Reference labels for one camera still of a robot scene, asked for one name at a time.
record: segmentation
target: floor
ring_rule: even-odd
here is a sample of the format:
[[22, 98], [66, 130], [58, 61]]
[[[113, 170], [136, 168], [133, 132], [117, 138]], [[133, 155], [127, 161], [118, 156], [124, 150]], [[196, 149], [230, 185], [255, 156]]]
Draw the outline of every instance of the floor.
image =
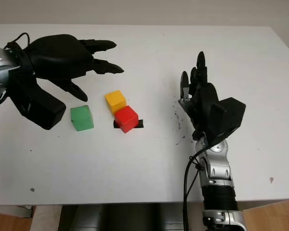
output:
[[[289, 201], [248, 209], [244, 216], [249, 231], [289, 231]], [[0, 231], [30, 231], [31, 222], [31, 218], [0, 215]]]
[[32, 218], [0, 215], [0, 231], [29, 231]]

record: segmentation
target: wooden block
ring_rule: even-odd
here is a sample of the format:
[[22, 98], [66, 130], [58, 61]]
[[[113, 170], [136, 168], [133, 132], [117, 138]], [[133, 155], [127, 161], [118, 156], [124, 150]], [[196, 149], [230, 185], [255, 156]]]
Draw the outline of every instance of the wooden block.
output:
[[126, 133], [138, 125], [138, 115], [130, 106], [126, 106], [115, 113], [115, 121]]
[[115, 114], [117, 111], [126, 106], [126, 100], [119, 90], [105, 95], [105, 98], [112, 114]]
[[88, 105], [71, 108], [71, 120], [77, 131], [94, 127], [92, 114]]

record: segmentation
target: table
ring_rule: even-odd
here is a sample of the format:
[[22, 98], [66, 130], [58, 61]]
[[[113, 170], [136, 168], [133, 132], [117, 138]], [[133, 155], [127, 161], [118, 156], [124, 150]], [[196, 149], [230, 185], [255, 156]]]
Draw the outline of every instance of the table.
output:
[[[0, 205], [182, 201], [195, 142], [177, 101], [181, 73], [190, 72], [200, 51], [219, 98], [247, 105], [242, 126], [227, 139], [236, 199], [289, 199], [289, 49], [271, 28], [0, 25], [0, 47], [24, 31], [32, 41], [61, 33], [112, 40], [118, 46], [95, 57], [125, 72], [76, 79], [87, 103], [39, 81], [67, 106], [50, 131], [22, 117], [10, 99], [0, 106]], [[113, 129], [104, 95], [115, 90], [144, 120], [143, 129]], [[69, 109], [85, 104], [95, 127], [76, 132]], [[190, 200], [202, 200], [198, 181]]]

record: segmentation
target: robotic hand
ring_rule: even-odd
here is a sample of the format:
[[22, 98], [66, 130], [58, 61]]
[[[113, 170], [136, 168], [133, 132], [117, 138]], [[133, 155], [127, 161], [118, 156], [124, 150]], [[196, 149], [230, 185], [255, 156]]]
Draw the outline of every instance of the robotic hand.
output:
[[[197, 153], [190, 157], [184, 175], [184, 230], [189, 230], [188, 193], [199, 172], [204, 197], [203, 223], [208, 230], [247, 231], [243, 214], [238, 211], [236, 204], [234, 184], [227, 160], [228, 144], [225, 140], [240, 127], [246, 106], [234, 98], [219, 101], [215, 87], [207, 80], [203, 52], [198, 55], [197, 67], [191, 71], [190, 83], [187, 73], [182, 73], [180, 88], [179, 104], [189, 115], [196, 129], [193, 139], [197, 141]], [[196, 165], [198, 172], [187, 190], [187, 176], [192, 164]]]
[[[27, 35], [28, 46], [16, 41]], [[36, 78], [47, 79], [76, 98], [87, 95], [72, 82], [73, 78], [94, 70], [98, 74], [122, 73], [123, 69], [92, 54], [116, 47], [107, 40], [77, 40], [71, 35], [53, 35], [30, 43], [27, 33], [0, 48], [0, 104], [10, 97], [21, 115], [44, 129], [51, 129], [62, 118], [66, 106], [44, 91]]]

